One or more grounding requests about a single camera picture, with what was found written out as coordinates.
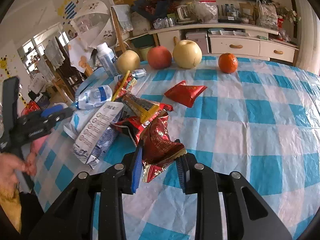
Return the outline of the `person left hand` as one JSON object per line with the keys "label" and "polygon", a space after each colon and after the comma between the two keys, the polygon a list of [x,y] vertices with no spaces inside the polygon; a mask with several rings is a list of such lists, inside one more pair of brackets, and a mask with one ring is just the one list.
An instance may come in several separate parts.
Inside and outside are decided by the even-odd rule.
{"label": "person left hand", "polygon": [[14,196],[18,184],[16,170],[35,176],[37,171],[36,157],[47,138],[48,135],[45,135],[31,143],[26,161],[11,153],[1,153],[1,194],[9,198]]}

